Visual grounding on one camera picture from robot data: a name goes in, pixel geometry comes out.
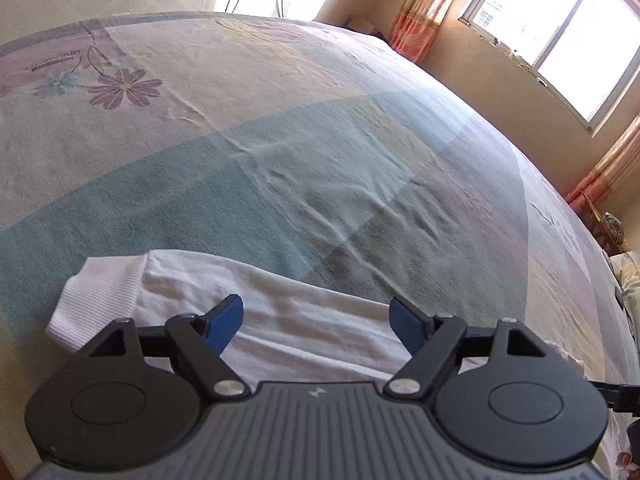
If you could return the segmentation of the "white long-sleeve shirt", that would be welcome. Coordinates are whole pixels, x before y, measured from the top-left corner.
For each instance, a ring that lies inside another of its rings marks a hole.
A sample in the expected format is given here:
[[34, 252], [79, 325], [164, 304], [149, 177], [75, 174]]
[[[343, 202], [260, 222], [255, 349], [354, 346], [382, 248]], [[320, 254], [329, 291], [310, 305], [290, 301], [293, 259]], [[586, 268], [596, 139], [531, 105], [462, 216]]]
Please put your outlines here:
[[160, 326], [180, 313], [204, 314], [230, 294], [241, 296], [244, 318], [222, 356], [251, 387], [265, 379], [382, 384], [408, 361], [386, 301], [177, 249], [88, 258], [66, 281], [47, 334], [75, 352], [116, 318]]

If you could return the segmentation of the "small floral pillow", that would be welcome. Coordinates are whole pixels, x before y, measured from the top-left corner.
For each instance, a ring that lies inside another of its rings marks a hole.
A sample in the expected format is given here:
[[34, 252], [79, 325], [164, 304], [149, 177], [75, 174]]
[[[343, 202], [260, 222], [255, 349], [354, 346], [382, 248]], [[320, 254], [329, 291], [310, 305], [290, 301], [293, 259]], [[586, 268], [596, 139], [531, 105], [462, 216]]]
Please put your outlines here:
[[630, 250], [610, 258], [613, 272], [620, 284], [623, 297], [627, 298], [639, 291], [640, 252]]

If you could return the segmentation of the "crumpled cloth on table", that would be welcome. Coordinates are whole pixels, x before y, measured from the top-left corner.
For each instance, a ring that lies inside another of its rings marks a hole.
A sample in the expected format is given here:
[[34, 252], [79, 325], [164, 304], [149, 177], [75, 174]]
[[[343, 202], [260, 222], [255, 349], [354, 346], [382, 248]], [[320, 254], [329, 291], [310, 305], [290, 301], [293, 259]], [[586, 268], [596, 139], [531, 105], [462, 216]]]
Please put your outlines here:
[[609, 256], [621, 254], [626, 250], [625, 232], [622, 222], [608, 211], [601, 218], [599, 242]]

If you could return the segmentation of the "orange curtain right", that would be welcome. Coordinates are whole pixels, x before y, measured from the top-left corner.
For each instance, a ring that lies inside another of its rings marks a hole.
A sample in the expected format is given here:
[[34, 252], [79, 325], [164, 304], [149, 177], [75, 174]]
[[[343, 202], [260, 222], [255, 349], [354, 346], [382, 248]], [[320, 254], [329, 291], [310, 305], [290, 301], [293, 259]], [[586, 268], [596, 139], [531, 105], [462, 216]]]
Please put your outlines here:
[[565, 201], [575, 214], [583, 214], [588, 204], [602, 203], [639, 166], [639, 116], [611, 148], [578, 182]]

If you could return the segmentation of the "orange curtain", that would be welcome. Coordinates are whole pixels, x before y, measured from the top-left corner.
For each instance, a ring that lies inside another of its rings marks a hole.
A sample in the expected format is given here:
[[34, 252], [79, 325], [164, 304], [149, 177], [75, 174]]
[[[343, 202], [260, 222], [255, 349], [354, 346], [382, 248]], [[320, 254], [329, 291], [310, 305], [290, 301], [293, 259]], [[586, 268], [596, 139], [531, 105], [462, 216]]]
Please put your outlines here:
[[575, 214], [583, 214], [588, 204], [602, 203], [639, 166], [639, 116], [611, 148], [578, 182], [565, 201]]
[[390, 46], [420, 65], [454, 0], [405, 0], [390, 28]]

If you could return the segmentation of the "pastel patchwork bed sheet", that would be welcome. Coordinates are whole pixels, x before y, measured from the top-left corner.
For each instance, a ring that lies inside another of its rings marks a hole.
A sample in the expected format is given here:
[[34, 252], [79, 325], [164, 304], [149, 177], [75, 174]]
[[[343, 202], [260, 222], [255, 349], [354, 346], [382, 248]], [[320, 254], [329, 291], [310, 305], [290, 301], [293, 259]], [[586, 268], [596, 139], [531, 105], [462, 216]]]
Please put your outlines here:
[[383, 41], [216, 13], [1, 48], [1, 456], [90, 257], [202, 252], [472, 325], [518, 318], [605, 382], [639, 360], [608, 257], [499, 130]]

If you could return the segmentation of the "orange curtain left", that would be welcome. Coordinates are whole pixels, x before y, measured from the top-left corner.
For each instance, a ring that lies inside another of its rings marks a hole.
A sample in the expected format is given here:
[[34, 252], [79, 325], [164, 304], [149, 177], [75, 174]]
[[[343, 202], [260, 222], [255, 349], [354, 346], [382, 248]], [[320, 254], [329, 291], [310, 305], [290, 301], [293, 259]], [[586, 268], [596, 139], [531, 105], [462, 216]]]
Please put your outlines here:
[[390, 46], [420, 65], [454, 0], [405, 0], [390, 28]]

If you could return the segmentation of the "aluminium sliding window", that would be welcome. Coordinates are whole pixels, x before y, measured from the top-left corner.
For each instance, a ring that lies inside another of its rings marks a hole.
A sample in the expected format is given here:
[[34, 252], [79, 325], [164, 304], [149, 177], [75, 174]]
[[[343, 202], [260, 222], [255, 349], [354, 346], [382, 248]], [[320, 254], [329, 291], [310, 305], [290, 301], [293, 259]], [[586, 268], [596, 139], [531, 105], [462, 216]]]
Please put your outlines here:
[[529, 72], [590, 133], [639, 73], [639, 10], [630, 0], [470, 0], [460, 20]]

